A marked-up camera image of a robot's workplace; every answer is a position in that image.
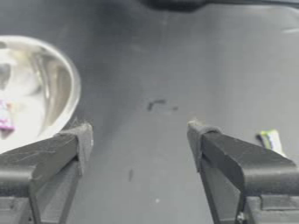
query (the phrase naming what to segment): gray table surface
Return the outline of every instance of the gray table surface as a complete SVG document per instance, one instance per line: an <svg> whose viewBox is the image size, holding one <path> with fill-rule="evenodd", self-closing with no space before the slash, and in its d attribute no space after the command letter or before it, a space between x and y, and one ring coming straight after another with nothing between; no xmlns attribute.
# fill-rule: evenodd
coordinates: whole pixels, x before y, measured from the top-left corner
<svg viewBox="0 0 299 224"><path fill-rule="evenodd" d="M137 0L1 0L0 34L53 43L81 75L94 150L68 223L206 223L193 117L254 142L276 128L299 162L299 17L269 6L193 13ZM158 101L148 111L148 103Z"/></svg>

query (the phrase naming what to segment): dark surface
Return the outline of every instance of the dark surface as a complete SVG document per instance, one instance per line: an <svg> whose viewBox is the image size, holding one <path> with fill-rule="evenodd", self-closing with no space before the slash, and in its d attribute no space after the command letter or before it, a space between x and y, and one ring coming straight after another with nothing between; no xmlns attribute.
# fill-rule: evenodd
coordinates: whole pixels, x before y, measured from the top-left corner
<svg viewBox="0 0 299 224"><path fill-rule="evenodd" d="M277 128L297 156L297 12L212 5L190 13L137 0L2 0L0 34L53 43L82 81L77 117L94 150L69 221L210 224L186 122L252 141ZM148 103L154 103L148 111Z"/></svg>

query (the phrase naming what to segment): black object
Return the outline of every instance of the black object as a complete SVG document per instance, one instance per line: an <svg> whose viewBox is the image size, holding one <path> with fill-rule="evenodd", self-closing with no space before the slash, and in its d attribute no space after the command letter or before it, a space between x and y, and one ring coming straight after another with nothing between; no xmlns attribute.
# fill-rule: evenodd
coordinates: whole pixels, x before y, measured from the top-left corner
<svg viewBox="0 0 299 224"><path fill-rule="evenodd" d="M205 4L277 4L299 6L299 0L141 0L152 8L168 11L194 11Z"/></svg>
<svg viewBox="0 0 299 224"><path fill-rule="evenodd" d="M295 163L196 122L188 139L214 224L299 223Z"/></svg>
<svg viewBox="0 0 299 224"><path fill-rule="evenodd" d="M65 222L88 139L89 126L0 155L0 223Z"/></svg>

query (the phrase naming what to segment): purple object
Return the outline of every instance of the purple object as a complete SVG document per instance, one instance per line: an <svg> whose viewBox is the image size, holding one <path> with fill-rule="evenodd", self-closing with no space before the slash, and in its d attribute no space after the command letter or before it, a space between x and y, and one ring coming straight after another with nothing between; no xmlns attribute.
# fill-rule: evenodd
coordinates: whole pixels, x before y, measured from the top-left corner
<svg viewBox="0 0 299 224"><path fill-rule="evenodd" d="M14 130L8 104L0 100L0 130Z"/></svg>

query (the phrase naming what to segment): scratch mark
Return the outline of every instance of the scratch mark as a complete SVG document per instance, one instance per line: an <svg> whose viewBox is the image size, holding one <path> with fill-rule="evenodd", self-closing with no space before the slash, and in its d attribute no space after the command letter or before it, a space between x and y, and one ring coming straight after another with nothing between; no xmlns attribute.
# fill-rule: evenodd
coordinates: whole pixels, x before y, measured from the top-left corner
<svg viewBox="0 0 299 224"><path fill-rule="evenodd" d="M128 180L128 182L132 182L133 177L134 177L134 171L133 171L133 169L130 169L130 170L128 171L128 175L126 175L126 180Z"/></svg>

